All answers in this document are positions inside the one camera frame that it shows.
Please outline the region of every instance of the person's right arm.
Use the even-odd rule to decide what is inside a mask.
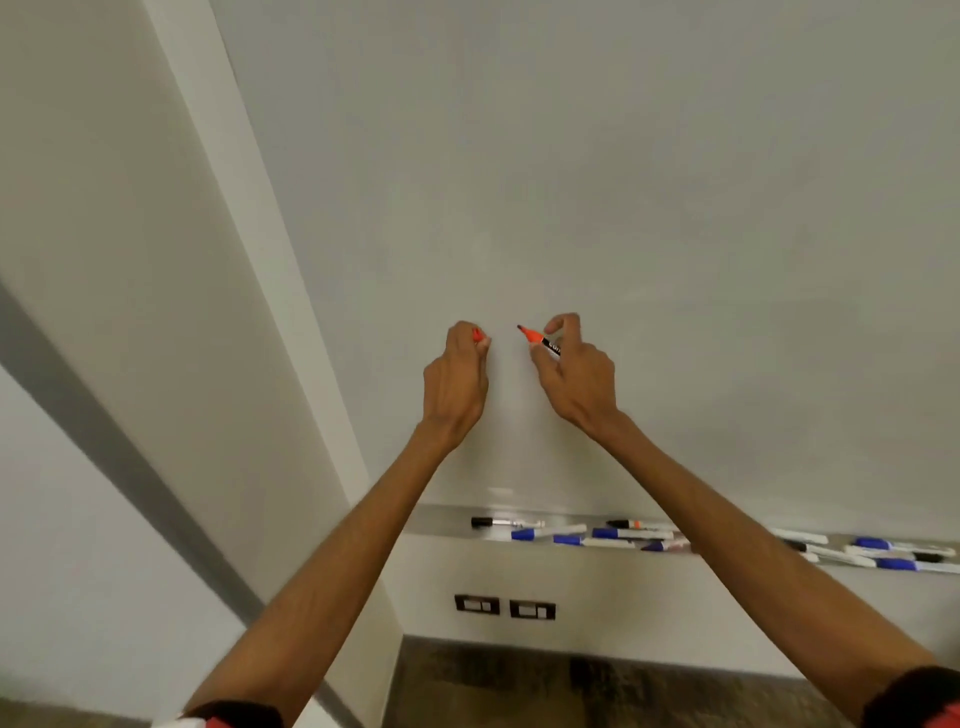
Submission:
[[[556,412],[580,427],[642,485],[770,640],[858,723],[864,707],[933,655],[825,571],[809,564],[707,483],[661,451],[616,405],[613,363],[564,314],[560,359],[530,354]]]

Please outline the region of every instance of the floor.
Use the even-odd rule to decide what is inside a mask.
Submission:
[[[143,720],[0,698],[0,728],[146,728]]]
[[[383,728],[844,728],[802,680],[405,638]]]

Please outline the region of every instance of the electrical outlet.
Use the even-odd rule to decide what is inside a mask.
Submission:
[[[510,616],[514,619],[556,619],[557,605],[549,601],[510,600]]]
[[[499,596],[454,595],[458,612],[476,612],[478,615],[500,614]]]

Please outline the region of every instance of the person's left hand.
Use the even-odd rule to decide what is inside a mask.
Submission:
[[[423,370],[423,424],[453,450],[477,424],[487,401],[490,337],[473,341],[476,324],[459,321],[446,333],[446,349]]]

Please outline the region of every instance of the marker with orange band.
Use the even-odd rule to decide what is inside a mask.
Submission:
[[[547,349],[552,351],[557,356],[560,356],[560,347],[550,341],[546,336],[541,334],[539,331],[534,331],[531,328],[522,327],[520,324],[516,325],[520,331],[523,332],[523,335],[527,337],[527,341],[531,344],[543,344]]]

